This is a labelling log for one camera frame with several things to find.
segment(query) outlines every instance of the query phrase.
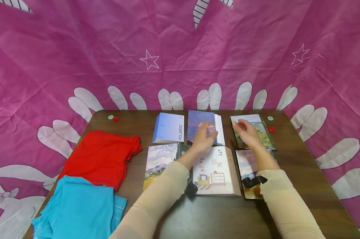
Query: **red cloth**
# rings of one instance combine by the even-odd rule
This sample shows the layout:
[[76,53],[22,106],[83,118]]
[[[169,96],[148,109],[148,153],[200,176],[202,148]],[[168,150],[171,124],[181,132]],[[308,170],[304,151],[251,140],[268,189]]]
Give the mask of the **red cloth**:
[[140,151],[138,135],[127,137],[92,131],[72,152],[58,178],[83,177],[94,185],[114,187],[117,191],[126,177],[128,161]]

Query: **white bow pattern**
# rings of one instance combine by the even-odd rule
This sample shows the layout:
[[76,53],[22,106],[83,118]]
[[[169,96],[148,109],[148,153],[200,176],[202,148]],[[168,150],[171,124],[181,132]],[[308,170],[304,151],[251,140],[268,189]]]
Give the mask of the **white bow pattern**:
[[6,197],[15,197],[16,195],[17,195],[17,193],[18,193],[18,191],[19,191],[20,189],[19,188],[15,188],[15,189],[13,189],[12,191],[10,191],[10,192],[4,192],[4,193],[2,193],[2,194],[0,194],[0,203],[4,200],[4,198],[6,198]]

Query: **yellow armchair illustration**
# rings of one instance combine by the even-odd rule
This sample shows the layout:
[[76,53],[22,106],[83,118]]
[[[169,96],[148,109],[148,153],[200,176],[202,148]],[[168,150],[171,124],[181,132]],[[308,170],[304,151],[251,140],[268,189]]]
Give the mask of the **yellow armchair illustration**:
[[199,176],[197,176],[199,185],[209,185],[210,184],[209,179],[210,179],[210,176],[207,176],[205,174],[200,174]]

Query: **dresser illustration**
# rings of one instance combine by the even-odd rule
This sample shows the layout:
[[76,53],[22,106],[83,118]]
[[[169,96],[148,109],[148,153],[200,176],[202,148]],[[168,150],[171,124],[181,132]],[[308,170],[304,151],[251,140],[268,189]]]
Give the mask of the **dresser illustration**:
[[225,176],[223,173],[210,174],[211,185],[225,185]]

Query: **pink fabric backdrop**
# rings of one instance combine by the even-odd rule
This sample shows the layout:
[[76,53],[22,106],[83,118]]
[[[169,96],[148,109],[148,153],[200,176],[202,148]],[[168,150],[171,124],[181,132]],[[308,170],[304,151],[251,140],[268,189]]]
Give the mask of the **pink fabric backdrop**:
[[360,228],[360,0],[0,0],[0,238],[118,108],[283,110]]

